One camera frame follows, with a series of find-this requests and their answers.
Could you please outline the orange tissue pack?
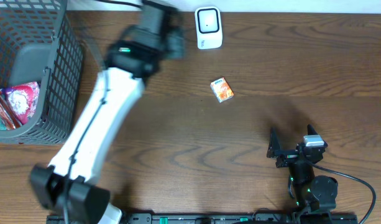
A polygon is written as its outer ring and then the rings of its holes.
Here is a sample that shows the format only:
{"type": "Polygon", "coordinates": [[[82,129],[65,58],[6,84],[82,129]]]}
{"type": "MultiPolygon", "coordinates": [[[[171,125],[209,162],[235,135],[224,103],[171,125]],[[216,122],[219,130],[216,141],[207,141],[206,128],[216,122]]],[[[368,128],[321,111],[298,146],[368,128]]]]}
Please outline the orange tissue pack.
{"type": "Polygon", "coordinates": [[[224,77],[211,82],[210,87],[220,103],[234,96],[234,92],[224,77]]]}

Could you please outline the pink purple snack bag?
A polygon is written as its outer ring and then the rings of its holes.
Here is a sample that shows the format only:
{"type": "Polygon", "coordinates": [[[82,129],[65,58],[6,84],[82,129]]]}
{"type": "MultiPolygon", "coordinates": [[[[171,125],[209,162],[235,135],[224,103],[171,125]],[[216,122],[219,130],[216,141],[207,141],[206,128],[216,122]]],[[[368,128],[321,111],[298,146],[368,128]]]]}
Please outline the pink purple snack bag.
{"type": "Polygon", "coordinates": [[[1,92],[7,105],[21,124],[28,123],[36,111],[40,94],[39,84],[37,82],[24,83],[2,88],[1,92]]]}

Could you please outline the red brown snack packet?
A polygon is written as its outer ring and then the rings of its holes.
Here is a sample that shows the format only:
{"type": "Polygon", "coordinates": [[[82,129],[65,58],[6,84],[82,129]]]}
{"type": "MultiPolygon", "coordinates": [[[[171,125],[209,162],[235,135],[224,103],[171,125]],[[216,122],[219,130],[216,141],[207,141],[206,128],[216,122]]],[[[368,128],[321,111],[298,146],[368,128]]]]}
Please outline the red brown snack packet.
{"type": "Polygon", "coordinates": [[[11,111],[7,104],[5,104],[3,98],[0,96],[0,116],[4,120],[7,130],[13,130],[18,127],[18,123],[14,121],[14,118],[11,116],[11,111]]]}

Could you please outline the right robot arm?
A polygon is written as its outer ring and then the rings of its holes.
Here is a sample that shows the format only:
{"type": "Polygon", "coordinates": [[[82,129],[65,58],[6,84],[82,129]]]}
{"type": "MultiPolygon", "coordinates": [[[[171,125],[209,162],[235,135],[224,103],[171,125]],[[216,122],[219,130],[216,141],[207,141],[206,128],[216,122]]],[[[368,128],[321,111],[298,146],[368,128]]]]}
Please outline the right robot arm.
{"type": "Polygon", "coordinates": [[[277,168],[288,168],[288,191],[298,208],[291,213],[292,223],[332,223],[330,211],[336,208],[337,180],[314,174],[313,166],[323,159],[328,144],[307,125],[308,134],[294,149],[283,149],[274,129],[270,131],[267,157],[277,168]]]}

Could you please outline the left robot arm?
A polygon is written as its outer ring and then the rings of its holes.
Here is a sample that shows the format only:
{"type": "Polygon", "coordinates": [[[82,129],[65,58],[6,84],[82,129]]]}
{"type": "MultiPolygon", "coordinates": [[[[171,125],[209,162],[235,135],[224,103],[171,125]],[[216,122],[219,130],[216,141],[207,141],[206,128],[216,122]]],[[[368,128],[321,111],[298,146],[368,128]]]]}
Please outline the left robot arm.
{"type": "Polygon", "coordinates": [[[182,58],[183,19],[165,1],[144,1],[138,24],[108,47],[93,92],[71,134],[47,166],[29,176],[43,208],[63,223],[119,223],[122,211],[98,187],[103,164],[122,122],[141,98],[160,62],[182,58]]]}

